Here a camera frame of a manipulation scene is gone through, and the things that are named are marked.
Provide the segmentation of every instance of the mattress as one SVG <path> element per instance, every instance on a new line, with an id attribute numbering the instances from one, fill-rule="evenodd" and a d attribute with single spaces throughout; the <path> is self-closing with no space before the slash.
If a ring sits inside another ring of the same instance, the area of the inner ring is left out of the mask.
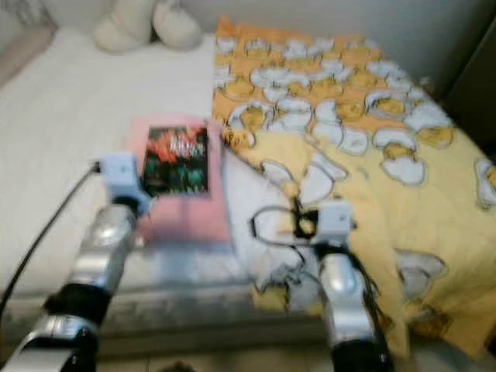
<path id="1" fill-rule="evenodd" d="M 91 160 L 125 148 L 133 117 L 210 116 L 213 55 L 213 36 L 190 52 L 153 44 L 113 56 L 96 49 L 89 36 L 62 28 L 50 48 L 0 91 L 0 288 Z M 220 306 L 202 312 L 201 322 L 258 314 L 251 306 L 250 282 L 266 247 L 251 239 L 246 221 L 281 196 L 228 153 L 224 167 L 233 245 L 136 249 L 110 309 L 109 332 L 198 322 L 199 309 L 220 300 Z M 242 191 L 239 184 L 245 185 Z M 246 198 L 253 203 L 242 203 Z M 104 204 L 101 180 L 94 177 L 21 277 L 6 315 L 7 337 L 27 330 L 46 295 L 63 284 L 86 227 Z"/>

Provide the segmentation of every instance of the black wire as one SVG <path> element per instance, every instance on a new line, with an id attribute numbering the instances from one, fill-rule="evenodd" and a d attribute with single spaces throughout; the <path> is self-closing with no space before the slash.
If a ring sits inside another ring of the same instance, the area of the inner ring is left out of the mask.
<path id="1" fill-rule="evenodd" d="M 14 288 L 16 287 L 15 285 L 17 284 L 17 281 L 19 280 L 19 277 L 21 276 L 22 272 L 26 268 L 26 265 L 28 264 L 29 260 L 31 259 L 31 256 L 35 253 L 36 248 L 39 246 L 45 235 L 48 233 L 48 231 L 51 229 L 53 223 L 57 220 L 61 212 L 65 209 L 67 206 L 67 203 L 72 199 L 76 191 L 83 185 L 84 182 L 88 179 L 88 177 L 93 174 L 94 172 L 98 172 L 98 164 L 93 165 L 88 171 L 80 178 L 80 180 L 73 186 L 71 191 L 69 191 L 69 194 L 65 197 L 65 199 L 62 201 L 62 203 L 59 205 L 59 208 L 55 211 L 55 213 L 52 215 L 50 220 L 46 223 L 46 225 L 43 227 L 41 232 L 38 234 L 36 237 L 35 241 L 31 244 L 29 247 L 28 251 L 24 255 L 22 261 L 19 263 L 17 266 L 17 269 L 15 269 L 15 273 L 12 275 L 9 285 L 5 288 L 5 291 L 3 292 L 2 295 L 2 301 L 0 302 L 0 324 L 2 323 L 2 316 L 5 311 L 5 308 L 7 306 L 7 302 L 9 299 L 12 297 L 12 293 L 14 291 Z"/>
<path id="2" fill-rule="evenodd" d="M 276 240 L 269 240 L 265 239 L 263 236 L 258 235 L 257 232 L 257 217 L 261 215 L 264 212 L 269 212 L 269 211 L 279 211 L 279 212 L 289 212 L 291 215 L 295 216 L 297 212 L 295 212 L 294 209 L 283 207 L 281 205 L 269 205 L 267 207 L 260 208 L 258 211 L 255 212 L 253 217 L 250 219 L 250 225 L 251 225 L 251 230 L 252 230 L 252 235 L 255 239 L 261 241 L 262 243 L 265 243 L 270 246 L 283 246 L 285 248 L 292 248 L 296 250 L 297 247 L 305 247 L 308 248 L 309 244 L 307 242 L 303 243 L 297 243 L 297 242 L 281 242 L 281 241 L 276 241 Z"/>
<path id="3" fill-rule="evenodd" d="M 301 265 L 304 266 L 307 264 L 307 259 L 305 258 L 305 256 L 303 256 L 303 253 L 300 252 L 298 250 L 298 248 L 296 246 L 293 246 L 292 244 L 289 246 L 297 255 L 300 256 L 300 260 L 301 260 Z"/>

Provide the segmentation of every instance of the pink book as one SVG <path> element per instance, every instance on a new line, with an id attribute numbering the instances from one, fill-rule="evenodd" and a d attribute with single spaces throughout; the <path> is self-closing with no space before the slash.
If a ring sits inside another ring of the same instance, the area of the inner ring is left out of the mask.
<path id="1" fill-rule="evenodd" d="M 158 197 L 138 222 L 147 243 L 230 241 L 218 125 L 189 115 L 135 119 L 129 146 L 144 188 Z"/>

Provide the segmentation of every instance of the book with dark cover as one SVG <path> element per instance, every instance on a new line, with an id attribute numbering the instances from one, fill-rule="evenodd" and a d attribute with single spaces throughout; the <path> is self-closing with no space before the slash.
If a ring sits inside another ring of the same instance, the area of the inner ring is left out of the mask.
<path id="1" fill-rule="evenodd" d="M 150 128 L 143 186 L 152 196 L 208 193 L 208 134 L 204 126 Z"/>

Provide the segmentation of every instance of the white plush toy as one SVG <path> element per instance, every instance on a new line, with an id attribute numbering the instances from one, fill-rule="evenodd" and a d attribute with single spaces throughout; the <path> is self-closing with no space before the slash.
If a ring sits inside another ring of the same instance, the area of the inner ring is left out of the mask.
<path id="1" fill-rule="evenodd" d="M 162 42 L 191 49 L 202 41 L 202 30 L 179 6 L 179 0 L 117 0 L 109 16 L 95 29 L 97 47 L 120 53 L 150 42 L 153 27 Z"/>

